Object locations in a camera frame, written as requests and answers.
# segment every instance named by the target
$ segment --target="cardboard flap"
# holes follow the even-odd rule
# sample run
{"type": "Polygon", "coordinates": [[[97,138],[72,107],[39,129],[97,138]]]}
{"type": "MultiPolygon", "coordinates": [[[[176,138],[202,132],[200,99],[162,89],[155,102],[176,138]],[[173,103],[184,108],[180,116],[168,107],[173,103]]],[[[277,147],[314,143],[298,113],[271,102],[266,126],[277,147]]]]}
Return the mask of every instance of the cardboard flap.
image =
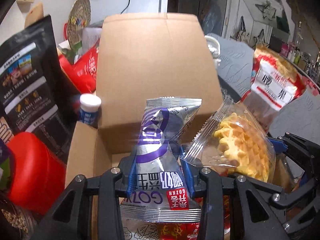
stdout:
{"type": "Polygon", "coordinates": [[[95,145],[98,131],[82,122],[77,122],[69,150],[66,182],[67,186],[76,175],[93,177],[95,145]]]}
{"type": "Polygon", "coordinates": [[[135,130],[131,132],[139,133],[149,98],[202,98],[198,114],[206,116],[222,102],[214,62],[194,15],[107,17],[98,66],[97,96],[102,100],[99,128],[132,124],[135,130]]]}

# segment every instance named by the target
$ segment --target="cracker snack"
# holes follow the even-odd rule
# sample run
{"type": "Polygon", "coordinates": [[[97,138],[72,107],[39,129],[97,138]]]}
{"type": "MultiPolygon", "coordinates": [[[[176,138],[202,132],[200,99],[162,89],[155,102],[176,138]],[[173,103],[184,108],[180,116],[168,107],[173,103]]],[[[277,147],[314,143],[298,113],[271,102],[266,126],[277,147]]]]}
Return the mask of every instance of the cracker snack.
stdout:
{"type": "Polygon", "coordinates": [[[191,143],[183,159],[221,172],[237,172],[263,182],[272,180],[275,153],[262,127],[242,104],[226,98],[191,143]]]}

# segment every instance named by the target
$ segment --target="white cap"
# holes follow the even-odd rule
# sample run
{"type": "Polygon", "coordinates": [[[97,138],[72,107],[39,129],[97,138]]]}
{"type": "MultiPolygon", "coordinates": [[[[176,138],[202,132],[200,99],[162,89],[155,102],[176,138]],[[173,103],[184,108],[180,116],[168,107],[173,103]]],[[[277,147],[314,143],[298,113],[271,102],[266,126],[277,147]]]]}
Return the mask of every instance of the white cap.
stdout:
{"type": "Polygon", "coordinates": [[[95,113],[101,106],[101,99],[93,94],[82,94],[80,96],[80,107],[88,113],[95,113]]]}

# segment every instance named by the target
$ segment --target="yellow snack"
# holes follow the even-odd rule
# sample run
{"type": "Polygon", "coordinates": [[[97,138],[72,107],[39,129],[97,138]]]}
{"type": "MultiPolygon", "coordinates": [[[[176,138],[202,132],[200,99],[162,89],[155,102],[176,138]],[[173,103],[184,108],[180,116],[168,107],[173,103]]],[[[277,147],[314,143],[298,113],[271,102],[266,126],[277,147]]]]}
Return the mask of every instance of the yellow snack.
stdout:
{"type": "Polygon", "coordinates": [[[245,116],[232,113],[224,118],[213,136],[219,138],[218,149],[229,161],[239,165],[235,172],[267,182],[269,158],[267,145],[245,116]]]}

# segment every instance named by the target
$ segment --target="blue gripper pad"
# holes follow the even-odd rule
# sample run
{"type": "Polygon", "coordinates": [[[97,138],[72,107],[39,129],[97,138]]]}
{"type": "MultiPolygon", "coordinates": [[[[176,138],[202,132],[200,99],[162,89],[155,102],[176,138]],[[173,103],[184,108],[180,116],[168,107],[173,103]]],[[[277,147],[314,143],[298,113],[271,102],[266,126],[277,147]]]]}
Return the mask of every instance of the blue gripper pad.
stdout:
{"type": "Polygon", "coordinates": [[[271,137],[268,137],[268,140],[273,144],[276,154],[280,154],[288,150],[287,145],[285,145],[282,140],[274,139],[271,137]]]}
{"type": "Polygon", "coordinates": [[[134,158],[134,161],[132,162],[132,167],[130,169],[129,177],[128,177],[128,188],[127,188],[128,197],[130,197],[130,195],[135,190],[136,183],[137,183],[136,158],[134,158]]]}
{"type": "Polygon", "coordinates": [[[181,167],[183,170],[184,179],[186,181],[187,188],[190,193],[190,197],[194,198],[195,188],[194,188],[193,176],[192,176],[192,172],[190,170],[190,166],[182,159],[180,159],[180,162],[181,162],[181,167]]]}

